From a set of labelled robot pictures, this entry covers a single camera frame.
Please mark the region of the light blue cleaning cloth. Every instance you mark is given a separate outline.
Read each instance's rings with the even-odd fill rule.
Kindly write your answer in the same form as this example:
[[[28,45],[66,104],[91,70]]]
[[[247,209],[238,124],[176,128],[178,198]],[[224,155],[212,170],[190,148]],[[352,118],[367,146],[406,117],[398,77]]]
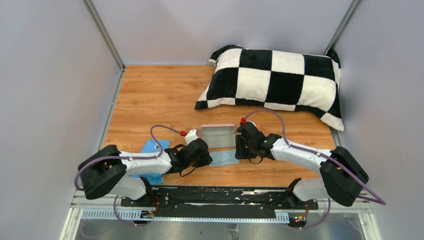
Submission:
[[[235,150],[214,151],[210,153],[210,156],[212,158],[212,162],[209,164],[210,167],[235,165],[240,163],[240,160],[236,158]]]

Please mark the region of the pink glasses case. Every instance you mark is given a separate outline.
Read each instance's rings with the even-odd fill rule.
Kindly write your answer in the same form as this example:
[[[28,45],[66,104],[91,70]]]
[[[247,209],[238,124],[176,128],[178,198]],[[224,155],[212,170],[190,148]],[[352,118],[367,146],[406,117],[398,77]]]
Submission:
[[[200,126],[201,139],[210,149],[232,148],[236,146],[236,125],[227,124],[203,124]]]

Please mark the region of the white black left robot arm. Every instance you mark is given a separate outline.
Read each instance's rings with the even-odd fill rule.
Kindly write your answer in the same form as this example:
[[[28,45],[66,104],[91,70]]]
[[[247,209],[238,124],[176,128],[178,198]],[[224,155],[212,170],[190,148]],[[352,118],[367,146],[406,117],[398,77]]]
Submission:
[[[75,183],[82,184],[81,191],[88,200],[113,194],[130,198],[146,207],[153,201],[146,174],[181,174],[189,167],[201,168],[212,161],[207,143],[200,138],[188,145],[179,144],[150,154],[119,151],[112,144],[77,167]]]

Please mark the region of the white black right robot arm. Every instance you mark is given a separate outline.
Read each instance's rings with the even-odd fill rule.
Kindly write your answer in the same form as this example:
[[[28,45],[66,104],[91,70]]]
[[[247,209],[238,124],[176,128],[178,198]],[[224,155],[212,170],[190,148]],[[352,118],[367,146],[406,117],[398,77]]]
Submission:
[[[279,134],[264,135],[251,121],[241,123],[237,133],[238,159],[259,157],[285,161],[319,174],[317,178],[296,178],[290,183],[282,201],[292,209],[313,199],[332,199],[350,207],[369,181],[368,174],[344,147],[313,148],[291,142]]]

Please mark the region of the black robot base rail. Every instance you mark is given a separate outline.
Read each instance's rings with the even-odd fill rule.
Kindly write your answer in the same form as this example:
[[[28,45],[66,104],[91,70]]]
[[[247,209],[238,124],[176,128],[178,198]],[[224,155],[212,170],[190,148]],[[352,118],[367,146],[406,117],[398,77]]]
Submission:
[[[263,223],[304,228],[323,223],[331,214],[358,216],[363,225],[374,219],[369,202],[351,207],[312,199],[291,206],[284,188],[224,186],[155,186],[140,200],[108,194],[96,200],[76,193],[71,213],[78,220],[116,220],[129,226],[153,222]]]

